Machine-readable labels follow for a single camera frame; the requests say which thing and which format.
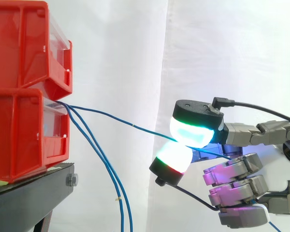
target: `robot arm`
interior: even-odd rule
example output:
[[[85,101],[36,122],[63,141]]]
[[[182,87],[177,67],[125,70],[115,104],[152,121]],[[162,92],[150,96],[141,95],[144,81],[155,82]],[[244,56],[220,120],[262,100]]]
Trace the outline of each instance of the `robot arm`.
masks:
[[[214,98],[212,104],[179,100],[176,102],[170,124],[171,134],[178,142],[195,148],[202,148],[208,143],[236,147],[283,144],[284,153],[290,160],[290,122],[269,121],[257,126],[224,123],[221,107],[236,104],[239,105],[239,102],[222,98]],[[277,112],[274,114],[290,120]],[[177,173],[167,165],[162,169],[161,165],[154,165],[154,163],[155,161],[150,170],[158,176],[157,180],[161,180],[161,183],[157,180],[156,183],[161,186],[165,182],[177,185],[183,173]],[[269,222],[269,212],[290,213],[288,200],[290,188],[283,194],[266,194],[268,187],[264,177],[252,176],[261,168],[263,165],[258,154],[251,153],[204,170],[203,178],[206,185],[214,187],[209,191],[209,199],[213,206],[219,208],[218,215],[222,225],[230,228],[256,227]],[[284,206],[284,212],[278,210],[281,206]]]

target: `blue cable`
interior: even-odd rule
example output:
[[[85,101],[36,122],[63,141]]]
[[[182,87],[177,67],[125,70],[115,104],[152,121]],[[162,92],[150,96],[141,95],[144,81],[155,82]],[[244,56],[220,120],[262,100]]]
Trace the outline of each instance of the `blue cable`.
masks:
[[[84,108],[84,107],[80,107],[80,106],[75,106],[75,105],[70,105],[70,107],[75,108],[75,109],[79,109],[79,110],[91,111],[91,112],[95,112],[95,113],[98,113],[98,114],[102,114],[102,115],[111,117],[111,118],[113,118],[113,119],[115,119],[115,120],[117,120],[119,122],[122,122],[122,123],[125,123],[125,124],[129,125],[129,126],[132,126],[132,127],[136,128],[136,129],[139,129],[141,131],[145,131],[147,133],[154,134],[154,135],[157,135],[157,136],[160,136],[160,137],[163,137],[163,138],[166,138],[166,139],[169,139],[169,140],[172,140],[172,141],[177,142],[174,138],[171,138],[171,137],[169,137],[167,135],[160,134],[160,133],[157,133],[157,132],[154,132],[154,131],[150,131],[150,130],[147,130],[145,128],[136,126],[136,125],[134,125],[134,124],[132,124],[130,122],[127,122],[127,121],[125,121],[123,119],[120,119],[118,117],[115,117],[113,115],[110,115],[110,114],[108,114],[106,112],[103,112],[103,111],[100,111],[100,110],[88,109],[88,108]],[[225,158],[227,160],[232,160],[230,157],[227,157],[227,156],[224,156],[224,155],[221,155],[221,154],[218,154],[218,153],[214,153],[214,152],[207,151],[207,150],[203,150],[203,149],[199,149],[199,148],[193,148],[193,147],[190,147],[190,148],[191,149],[194,149],[194,150],[197,150],[197,151],[204,152],[204,153],[212,154],[212,155],[215,155],[215,156],[218,156],[218,157],[222,157],[222,158]]]
[[[269,224],[277,231],[277,232],[281,232],[281,230],[279,228],[277,228],[273,223],[271,223],[269,221]]]
[[[121,195],[120,195],[120,190],[118,188],[118,185],[117,185],[117,182],[113,176],[113,173],[112,171],[110,170],[110,167],[107,163],[107,161],[104,159],[104,157],[101,156],[100,152],[97,150],[97,148],[95,147],[95,145],[92,143],[92,141],[90,140],[90,138],[88,137],[88,135],[84,132],[84,130],[80,127],[80,125],[75,121],[75,119],[73,118],[72,114],[71,114],[71,111],[70,109],[68,108],[68,106],[63,103],[63,102],[59,102],[58,103],[62,104],[66,109],[67,109],[67,112],[69,114],[69,117],[71,119],[71,121],[73,122],[73,124],[78,128],[78,130],[84,135],[84,137],[87,139],[87,141],[90,143],[90,145],[92,146],[92,148],[95,150],[95,152],[98,154],[99,158],[102,160],[102,162],[104,163],[111,179],[112,179],[112,182],[115,186],[115,189],[116,189],[116,193],[117,193],[117,196],[118,196],[118,200],[119,200],[119,208],[120,208],[120,217],[121,217],[121,222],[120,222],[120,231],[121,232],[124,232],[124,209],[123,209],[123,204],[122,204],[122,200],[121,200]]]
[[[276,227],[276,225],[274,225],[272,222],[269,221],[269,224],[277,231],[277,232],[281,232],[281,230],[279,228]]]
[[[129,223],[130,223],[130,232],[133,232],[133,221],[132,221],[132,213],[131,213],[131,208],[130,208],[130,204],[129,204],[129,200],[128,200],[128,196],[126,194],[126,191],[125,191],[125,188],[124,186],[122,185],[121,181],[120,181],[120,178],[118,177],[116,171],[114,170],[114,168],[112,167],[110,161],[108,160],[108,158],[106,157],[105,153],[103,152],[102,148],[100,147],[98,141],[96,140],[96,138],[94,137],[94,135],[92,134],[92,131],[90,130],[89,126],[87,125],[87,123],[84,121],[84,119],[82,118],[82,116],[80,116],[80,114],[74,110],[71,106],[67,105],[75,114],[76,116],[81,120],[81,122],[84,124],[85,128],[87,129],[87,131],[89,132],[91,138],[93,139],[94,143],[96,144],[96,146],[98,147],[98,149],[100,150],[102,156],[104,157],[105,161],[108,163],[111,171],[113,172],[119,186],[120,186],[120,189],[122,191],[122,194],[124,195],[124,198],[125,198],[125,202],[126,202],[126,205],[127,205],[127,210],[128,210],[128,215],[129,215]]]
[[[215,155],[217,157],[225,158],[227,160],[232,160],[232,158],[230,158],[230,157],[227,157],[227,156],[215,153],[215,152],[211,152],[211,151],[207,151],[207,150],[203,150],[203,149],[199,149],[199,148],[193,148],[193,147],[191,147],[191,148],[194,149],[194,150],[197,150],[197,151],[201,151],[201,152],[207,153],[207,154]]]

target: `red storage bin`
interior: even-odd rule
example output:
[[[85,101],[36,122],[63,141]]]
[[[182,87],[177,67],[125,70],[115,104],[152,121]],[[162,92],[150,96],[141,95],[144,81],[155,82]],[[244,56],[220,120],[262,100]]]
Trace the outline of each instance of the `red storage bin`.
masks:
[[[72,93],[72,43],[43,1],[0,1],[0,88],[38,88],[51,100]]]
[[[69,115],[38,89],[0,89],[0,180],[45,172],[69,158]]]

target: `white wall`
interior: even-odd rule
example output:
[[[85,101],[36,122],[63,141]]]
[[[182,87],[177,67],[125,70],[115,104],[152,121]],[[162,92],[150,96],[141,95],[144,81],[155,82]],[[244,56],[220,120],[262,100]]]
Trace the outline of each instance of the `white wall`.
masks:
[[[226,97],[266,106],[290,116],[290,1],[169,0],[161,94],[156,131],[170,135],[175,101],[211,102]],[[246,108],[222,109],[225,122],[256,125],[277,117]],[[155,139],[154,155],[166,141]],[[270,190],[283,190],[290,162],[272,146],[250,147],[265,167]],[[209,202],[203,170],[223,159],[192,164],[179,186]],[[148,232],[231,231],[221,226],[217,212],[151,176]],[[271,214],[282,231],[290,231],[290,216]],[[275,231],[269,224],[239,231]]]
[[[166,134],[174,103],[184,98],[208,102],[222,96],[290,115],[290,1],[169,0],[162,79],[167,0],[48,3],[73,42],[74,89],[66,103],[104,110]],[[242,108],[224,113],[229,122],[276,119]],[[153,136],[104,116],[82,115],[122,179],[135,231],[230,231],[215,212],[156,186],[153,176],[149,180]],[[155,139],[154,153],[164,142]],[[79,185],[54,210],[50,231],[119,231],[113,184],[73,125],[69,161],[75,162]],[[222,161],[193,164],[180,185],[207,200],[202,170]],[[290,217],[273,216],[272,221],[290,231]],[[244,231],[273,229],[264,225]]]
[[[64,101],[106,111],[154,130],[167,0],[48,0],[73,43],[73,94]],[[145,231],[154,137],[105,116],[81,112],[125,186],[134,229]],[[51,232],[118,232],[113,183],[71,124],[69,162],[79,184],[53,212]],[[128,231],[128,214],[126,214]]]

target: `black cable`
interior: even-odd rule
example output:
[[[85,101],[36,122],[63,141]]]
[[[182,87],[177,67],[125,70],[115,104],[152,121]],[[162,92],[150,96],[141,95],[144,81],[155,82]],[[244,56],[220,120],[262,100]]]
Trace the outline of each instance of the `black cable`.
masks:
[[[183,189],[183,188],[181,188],[179,186],[173,186],[173,185],[170,185],[168,183],[166,183],[166,184],[169,185],[169,186],[171,186],[171,187],[173,187],[173,188],[175,188],[175,189],[177,189],[177,190],[179,190],[179,191],[181,191],[181,192],[183,192],[183,193],[185,193],[185,194],[187,194],[188,196],[196,199],[198,202],[202,203],[207,208],[209,208],[211,210],[214,210],[214,211],[219,211],[219,208],[211,206],[209,203],[203,201],[201,198],[197,197],[196,195],[192,194],[191,192],[189,192],[189,191],[187,191],[187,190],[185,190],[185,189]]]
[[[237,105],[237,106],[242,106],[242,107],[247,107],[247,108],[252,108],[252,109],[256,109],[256,110],[261,110],[261,111],[264,111],[264,112],[267,112],[269,114],[273,114],[277,117],[281,117],[287,121],[290,122],[290,117],[286,116],[286,115],[283,115],[281,113],[278,113],[274,110],[270,110],[270,109],[267,109],[267,108],[264,108],[262,106],[258,106],[258,105],[253,105],[253,104],[249,104],[249,103],[244,103],[244,102],[234,102],[234,105]]]

